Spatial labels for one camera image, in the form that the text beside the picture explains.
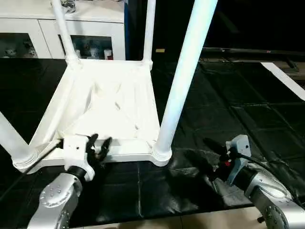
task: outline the white plastic leg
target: white plastic leg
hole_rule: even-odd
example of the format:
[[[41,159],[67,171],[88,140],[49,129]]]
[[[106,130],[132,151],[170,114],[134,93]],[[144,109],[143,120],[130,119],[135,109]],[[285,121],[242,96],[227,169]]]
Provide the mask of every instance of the white plastic leg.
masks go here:
[[[143,61],[147,62],[152,69],[152,51],[153,51],[153,27],[154,27],[154,15],[156,10],[156,0],[148,0],[147,13],[146,13],[146,25],[145,25],[145,40],[144,40],[144,52]]]
[[[10,154],[17,169],[25,168],[37,159],[37,151],[29,147],[1,112],[0,144]]]
[[[76,55],[71,36],[66,25],[65,15],[61,6],[61,0],[52,0],[52,4],[56,17],[56,22],[61,32],[62,44],[66,51],[66,62],[67,64],[71,65],[72,68],[81,68],[81,62],[78,56]]]
[[[187,27],[172,88],[164,112],[157,143],[153,148],[156,158],[168,160],[171,144],[191,81],[208,33],[217,0],[195,0]]]

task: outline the floor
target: floor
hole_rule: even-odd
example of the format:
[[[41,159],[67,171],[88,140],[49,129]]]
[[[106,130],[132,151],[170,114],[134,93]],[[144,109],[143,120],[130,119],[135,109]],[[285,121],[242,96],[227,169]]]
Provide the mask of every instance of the floor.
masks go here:
[[[252,207],[77,229],[266,229],[265,223],[257,222],[259,215],[259,211]]]

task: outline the tv screen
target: tv screen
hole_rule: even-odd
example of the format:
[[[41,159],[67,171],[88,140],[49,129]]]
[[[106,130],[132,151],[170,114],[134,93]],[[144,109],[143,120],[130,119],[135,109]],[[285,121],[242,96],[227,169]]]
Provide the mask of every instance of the tv screen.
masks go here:
[[[154,50],[179,56],[193,0],[157,0]],[[305,55],[302,1],[218,0],[206,51]]]

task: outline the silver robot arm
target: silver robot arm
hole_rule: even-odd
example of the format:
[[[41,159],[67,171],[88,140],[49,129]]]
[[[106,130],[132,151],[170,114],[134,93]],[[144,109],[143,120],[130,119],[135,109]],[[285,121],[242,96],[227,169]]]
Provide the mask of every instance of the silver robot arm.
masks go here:
[[[68,173],[61,173],[48,184],[39,196],[39,206],[28,229],[67,229],[69,220],[78,204],[82,185]]]
[[[64,139],[66,172],[48,184],[39,196],[39,206],[32,216],[28,229],[68,229],[73,211],[86,181],[94,178],[93,167],[98,165],[108,153],[111,138],[104,141],[99,150],[94,149],[97,135],[71,135]]]
[[[212,180],[218,177],[243,190],[262,213],[260,222],[265,221],[268,229],[305,228],[305,210],[294,202],[287,188],[264,169],[248,167],[248,160],[241,157],[251,157],[247,135],[239,135],[226,142],[226,147],[215,147],[217,143],[211,143],[211,139],[206,143],[215,152],[221,151],[217,152],[221,161]]]

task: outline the white cabinet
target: white cabinet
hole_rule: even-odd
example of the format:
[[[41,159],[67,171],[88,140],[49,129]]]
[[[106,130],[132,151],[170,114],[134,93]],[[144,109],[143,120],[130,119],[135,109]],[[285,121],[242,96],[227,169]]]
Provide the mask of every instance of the white cabinet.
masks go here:
[[[98,59],[104,59],[104,50],[112,50],[114,60],[125,60],[125,36],[123,23],[95,21],[66,21],[74,48],[81,58],[90,58],[92,50]],[[65,57],[59,29],[54,20],[39,20],[52,58]]]
[[[1,18],[0,57],[51,58],[38,20]]]
[[[65,17],[81,58],[104,59],[104,51],[111,50],[114,60],[125,60],[124,1],[75,3],[76,12]],[[65,57],[50,0],[0,0],[0,57],[8,52],[9,57]]]

